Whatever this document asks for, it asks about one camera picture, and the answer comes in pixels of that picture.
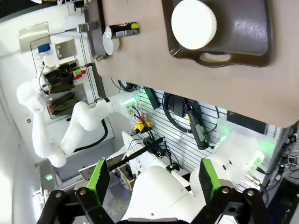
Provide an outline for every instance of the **black can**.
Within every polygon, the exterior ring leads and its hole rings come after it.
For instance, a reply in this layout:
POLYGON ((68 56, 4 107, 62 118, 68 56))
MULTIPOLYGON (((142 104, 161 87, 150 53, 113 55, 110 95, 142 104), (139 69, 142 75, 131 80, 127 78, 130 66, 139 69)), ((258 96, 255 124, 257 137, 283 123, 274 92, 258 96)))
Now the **black can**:
POLYGON ((133 36, 140 33, 140 26, 137 22, 126 22, 111 26, 106 26, 106 36, 108 39, 115 39, 125 36, 133 36))

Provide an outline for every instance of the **blue object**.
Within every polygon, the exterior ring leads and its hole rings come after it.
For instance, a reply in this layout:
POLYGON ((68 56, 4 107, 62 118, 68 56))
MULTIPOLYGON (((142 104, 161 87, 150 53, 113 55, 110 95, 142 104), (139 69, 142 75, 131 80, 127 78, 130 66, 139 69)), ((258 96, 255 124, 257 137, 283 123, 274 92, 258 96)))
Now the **blue object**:
POLYGON ((44 45, 41 45, 41 46, 38 47, 38 53, 40 54, 40 53, 46 52, 46 51, 48 51, 50 49, 51 49, 51 47, 47 43, 47 44, 44 44, 44 45))

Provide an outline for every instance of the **tray handle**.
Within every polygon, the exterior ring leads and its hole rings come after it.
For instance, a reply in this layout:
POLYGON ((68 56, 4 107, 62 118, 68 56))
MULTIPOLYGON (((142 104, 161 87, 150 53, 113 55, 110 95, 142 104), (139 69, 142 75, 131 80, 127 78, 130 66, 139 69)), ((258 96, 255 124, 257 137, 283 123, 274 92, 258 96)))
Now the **tray handle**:
POLYGON ((214 54, 211 52, 202 52, 199 57, 194 58, 194 61, 205 67, 224 67, 232 64, 233 55, 219 52, 214 54))

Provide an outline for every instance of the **slatted white panel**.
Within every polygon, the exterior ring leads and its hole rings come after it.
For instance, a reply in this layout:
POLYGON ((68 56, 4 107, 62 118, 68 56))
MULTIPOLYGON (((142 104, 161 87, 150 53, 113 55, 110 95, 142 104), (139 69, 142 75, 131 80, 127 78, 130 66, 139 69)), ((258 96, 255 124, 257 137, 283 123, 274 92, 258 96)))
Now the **slatted white panel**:
MULTIPOLYGON (((153 110, 150 101, 143 88, 139 89, 140 100, 141 100, 141 109, 146 119, 148 119, 153 124, 153 134, 157 137, 165 137, 167 145, 170 147, 170 150, 177 156, 178 161, 182 168, 192 172, 192 170, 200 164, 201 158, 204 158, 211 153, 212 149, 208 150, 198 150, 196 142, 194 140, 193 134, 183 133, 179 131, 176 127, 170 123, 167 119, 162 105, 153 110)), ((158 100, 162 104, 163 91, 155 90, 158 100)), ((212 130, 217 122, 217 112, 214 106, 199 102, 201 106, 201 111, 203 113, 203 120, 206 132, 212 130)), ((218 108, 219 115, 226 116, 227 110, 218 108)), ((190 128, 187 117, 181 118, 174 115, 175 120, 182 126, 190 128)), ((134 124, 138 120, 133 120, 132 130, 134 130, 134 124)), ((147 137, 148 134, 140 134, 140 137, 147 137)), ((207 140, 211 145, 214 145, 218 140, 216 138, 216 131, 211 132, 207 135, 207 140)))

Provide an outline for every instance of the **black bar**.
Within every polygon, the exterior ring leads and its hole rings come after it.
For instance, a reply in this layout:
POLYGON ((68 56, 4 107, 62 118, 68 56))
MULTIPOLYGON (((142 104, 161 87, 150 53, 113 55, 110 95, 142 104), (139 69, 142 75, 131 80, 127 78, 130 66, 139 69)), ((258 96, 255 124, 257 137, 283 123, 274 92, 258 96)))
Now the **black bar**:
POLYGON ((143 147, 142 149, 138 150, 137 152, 131 154, 129 157, 123 159, 122 161, 119 161, 118 163, 111 165, 110 167, 108 167, 108 171, 112 171, 112 170, 120 167, 121 165, 125 164, 126 162, 128 162, 132 159, 135 159, 137 156, 140 156, 141 154, 145 153, 146 151, 157 147, 161 142, 163 142, 163 138, 159 138, 159 139, 155 140, 154 142, 143 147))

